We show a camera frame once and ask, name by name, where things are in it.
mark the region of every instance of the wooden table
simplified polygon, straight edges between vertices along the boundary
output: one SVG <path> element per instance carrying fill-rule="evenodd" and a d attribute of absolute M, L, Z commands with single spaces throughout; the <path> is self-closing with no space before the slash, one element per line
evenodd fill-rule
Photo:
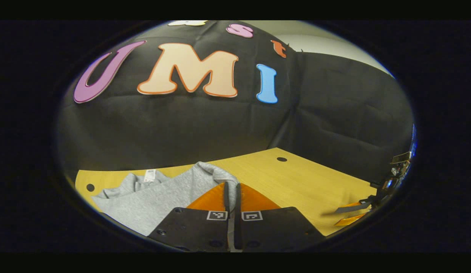
<path fill-rule="evenodd" d="M 278 157 L 284 157 L 287 161 L 279 161 Z M 342 227 L 334 226 L 341 218 L 362 214 L 368 209 L 337 215 L 329 213 L 334 212 L 339 206 L 358 202 L 371 194 L 376 194 L 376 189 L 371 188 L 369 182 L 279 148 L 209 163 L 225 169 L 241 183 L 254 188 L 280 207 L 296 207 L 323 235 L 341 229 Z M 192 166 L 193 164 L 157 170 L 168 177 L 175 177 L 188 171 Z M 92 207 L 100 211 L 91 196 L 99 194 L 104 188 L 117 188 L 128 173 L 144 175 L 145 170 L 80 170 L 75 187 Z M 88 191 L 88 184 L 92 184 L 95 189 Z"/>

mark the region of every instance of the white label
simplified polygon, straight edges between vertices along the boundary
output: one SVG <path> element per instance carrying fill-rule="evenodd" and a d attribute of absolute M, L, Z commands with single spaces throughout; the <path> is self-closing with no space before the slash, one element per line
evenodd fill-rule
<path fill-rule="evenodd" d="M 145 174 L 145 182 L 154 182 L 156 178 L 156 169 L 147 169 Z"/>

